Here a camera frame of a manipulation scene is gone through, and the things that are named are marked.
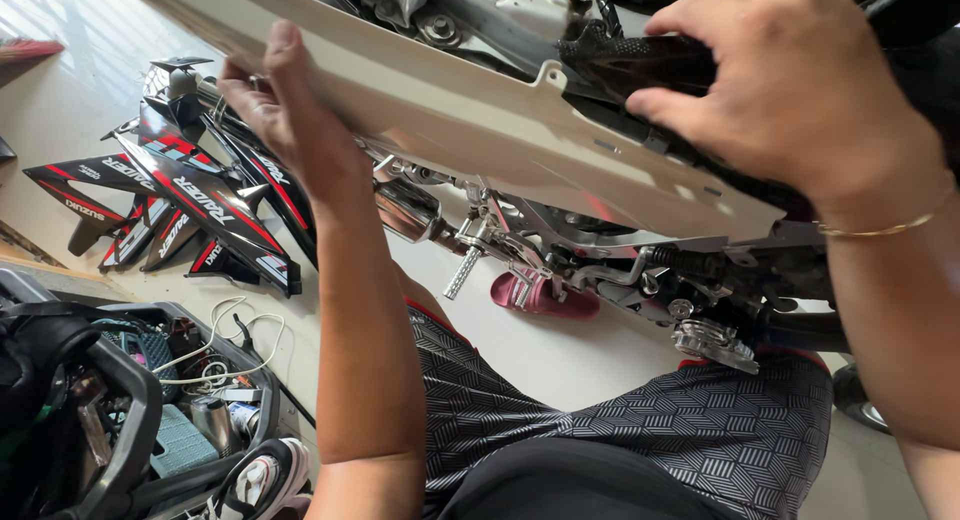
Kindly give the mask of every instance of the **red slipper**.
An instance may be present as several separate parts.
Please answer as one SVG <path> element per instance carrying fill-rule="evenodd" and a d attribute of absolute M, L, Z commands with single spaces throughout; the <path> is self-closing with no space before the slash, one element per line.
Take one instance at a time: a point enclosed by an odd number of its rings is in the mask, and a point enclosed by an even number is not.
<path fill-rule="evenodd" d="M 555 318 L 589 321 L 600 314 L 600 299 L 594 293 L 587 291 L 577 293 L 568 290 L 566 299 L 561 303 L 553 298 L 553 285 L 551 284 L 552 280 L 547 281 L 544 277 L 536 275 L 534 285 L 530 288 L 530 294 L 527 296 L 527 302 L 521 308 L 517 304 L 517 299 L 521 295 L 523 281 L 514 276 L 513 273 L 505 272 L 496 277 L 496 280 L 489 287 L 489 298 L 493 300 L 493 304 L 507 310 L 553 316 Z"/>

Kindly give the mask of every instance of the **motorcycle tire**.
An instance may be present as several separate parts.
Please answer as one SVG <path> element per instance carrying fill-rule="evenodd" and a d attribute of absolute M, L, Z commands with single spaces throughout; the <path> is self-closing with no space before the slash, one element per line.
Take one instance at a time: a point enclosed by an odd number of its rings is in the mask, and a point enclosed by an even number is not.
<path fill-rule="evenodd" d="M 854 421 L 883 434 L 890 434 L 890 428 L 887 428 L 863 390 L 856 364 L 844 366 L 833 374 L 833 405 Z"/>

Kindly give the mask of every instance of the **patterned shorts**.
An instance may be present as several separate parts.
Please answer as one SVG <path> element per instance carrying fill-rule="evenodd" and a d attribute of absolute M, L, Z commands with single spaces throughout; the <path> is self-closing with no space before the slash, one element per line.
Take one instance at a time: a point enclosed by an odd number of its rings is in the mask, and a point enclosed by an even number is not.
<path fill-rule="evenodd" d="M 760 355 L 756 376 L 686 364 L 568 412 L 518 391 L 444 322 L 412 303 L 408 310 L 426 388 L 425 518 L 474 465 L 530 438 L 624 447 L 750 520 L 797 518 L 823 464 L 833 381 L 804 356 Z"/>

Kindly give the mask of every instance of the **sneaker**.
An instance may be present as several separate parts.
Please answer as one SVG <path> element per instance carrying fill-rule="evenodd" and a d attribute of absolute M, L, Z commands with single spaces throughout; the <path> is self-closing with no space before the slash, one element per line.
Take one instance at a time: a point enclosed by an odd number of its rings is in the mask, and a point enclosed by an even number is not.
<path fill-rule="evenodd" d="M 294 437 L 268 439 L 226 475 L 206 508 L 188 520 L 270 520 L 299 499 L 310 452 Z"/>

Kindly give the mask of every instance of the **broom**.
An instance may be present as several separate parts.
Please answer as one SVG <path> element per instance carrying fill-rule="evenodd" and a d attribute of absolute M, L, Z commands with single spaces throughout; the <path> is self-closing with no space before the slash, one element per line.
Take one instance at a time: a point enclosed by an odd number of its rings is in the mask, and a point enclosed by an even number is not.
<path fill-rule="evenodd" d="M 54 39 L 38 40 L 16 37 L 0 40 L 0 67 L 20 63 L 64 51 L 64 45 Z"/>

